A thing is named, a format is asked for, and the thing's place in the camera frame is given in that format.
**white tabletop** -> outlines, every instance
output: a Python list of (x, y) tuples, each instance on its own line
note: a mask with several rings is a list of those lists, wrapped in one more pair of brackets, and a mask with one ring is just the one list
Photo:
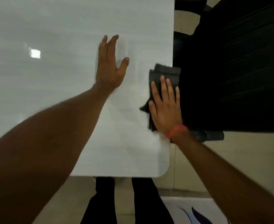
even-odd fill
[(170, 66), (174, 0), (0, 0), (0, 136), (39, 110), (91, 88), (98, 44), (120, 38), (123, 84), (107, 100), (72, 175), (161, 176), (169, 141), (139, 111), (148, 72)]

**forearm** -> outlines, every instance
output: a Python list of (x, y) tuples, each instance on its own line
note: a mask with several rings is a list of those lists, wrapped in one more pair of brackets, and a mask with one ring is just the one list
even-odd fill
[(20, 210), (18, 223), (34, 220), (71, 173), (111, 92), (95, 84), (0, 138), (0, 223)]
[(274, 196), (189, 133), (172, 139), (233, 223), (274, 223)]

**black pants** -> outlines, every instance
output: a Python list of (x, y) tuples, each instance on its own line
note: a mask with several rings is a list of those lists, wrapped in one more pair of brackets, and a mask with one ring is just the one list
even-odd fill
[[(135, 203), (135, 223), (174, 224), (151, 178), (132, 178)], [(81, 224), (116, 224), (114, 179), (98, 177), (96, 194), (90, 199)]]

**chair armrest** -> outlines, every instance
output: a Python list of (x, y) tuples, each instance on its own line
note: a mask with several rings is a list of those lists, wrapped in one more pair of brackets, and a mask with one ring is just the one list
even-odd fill
[(201, 15), (212, 8), (207, 4), (207, 0), (175, 0), (174, 10), (193, 12)]

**tiled floor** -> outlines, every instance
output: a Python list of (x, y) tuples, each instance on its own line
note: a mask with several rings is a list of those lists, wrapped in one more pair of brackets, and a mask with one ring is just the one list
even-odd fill
[[(214, 6), (219, 0), (208, 0)], [(174, 29), (192, 34), (199, 16), (175, 12)], [(274, 134), (225, 132), (224, 141), (207, 142), (228, 162), (274, 193)], [(206, 189), (194, 169), (174, 144), (170, 146), (170, 167), (160, 178), (154, 179), (158, 188), (202, 191)], [(34, 224), (80, 223), (95, 183), (88, 177), (70, 177), (45, 206)], [(115, 206), (118, 224), (135, 223), (134, 193), (130, 179), (116, 179)]]

